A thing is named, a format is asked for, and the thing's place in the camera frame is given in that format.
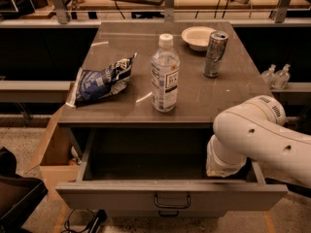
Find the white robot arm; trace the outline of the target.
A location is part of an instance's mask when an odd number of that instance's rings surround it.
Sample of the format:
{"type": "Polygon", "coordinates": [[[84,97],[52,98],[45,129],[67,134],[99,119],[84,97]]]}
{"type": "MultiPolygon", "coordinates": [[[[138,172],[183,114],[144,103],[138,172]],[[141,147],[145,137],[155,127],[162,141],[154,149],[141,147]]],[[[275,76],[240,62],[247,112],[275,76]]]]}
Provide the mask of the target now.
{"type": "Polygon", "coordinates": [[[286,128],[286,121],[282,105],[266,95],[219,113],[207,145],[207,175],[234,175],[251,158],[311,186],[311,136],[286,128]]]}

